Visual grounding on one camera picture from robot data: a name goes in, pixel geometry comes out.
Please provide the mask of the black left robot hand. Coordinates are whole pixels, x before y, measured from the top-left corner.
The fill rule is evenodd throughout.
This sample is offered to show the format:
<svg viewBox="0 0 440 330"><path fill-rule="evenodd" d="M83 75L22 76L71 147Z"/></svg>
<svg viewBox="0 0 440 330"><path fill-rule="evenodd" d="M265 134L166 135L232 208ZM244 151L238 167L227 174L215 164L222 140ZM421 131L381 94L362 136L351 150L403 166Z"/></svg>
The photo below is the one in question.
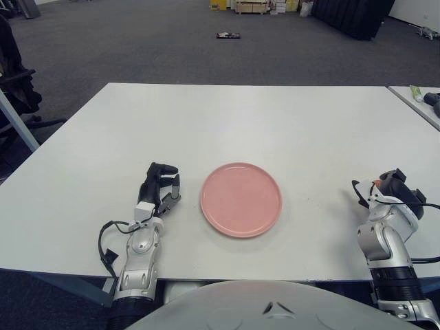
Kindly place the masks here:
<svg viewBox="0 0 440 330"><path fill-rule="evenodd" d="M154 205L154 217L160 217L173 208L182 198L180 195L180 179L178 168L153 162L146 174L146 179L140 186L138 202ZM162 188L171 187L163 198L160 197Z"/></svg>

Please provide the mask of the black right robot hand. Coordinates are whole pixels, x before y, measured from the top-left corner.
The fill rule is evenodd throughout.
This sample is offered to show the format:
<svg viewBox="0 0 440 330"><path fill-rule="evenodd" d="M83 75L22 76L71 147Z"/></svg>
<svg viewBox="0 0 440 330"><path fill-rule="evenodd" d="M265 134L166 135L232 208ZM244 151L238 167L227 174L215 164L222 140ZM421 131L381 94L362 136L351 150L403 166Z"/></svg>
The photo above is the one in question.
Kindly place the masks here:
<svg viewBox="0 0 440 330"><path fill-rule="evenodd" d="M378 180L371 182L383 196L395 197L405 203L415 214L418 220L424 215L423 204L426 203L425 195L419 190L411 190L405 184L406 176L401 170L396 168L382 173Z"/></svg>

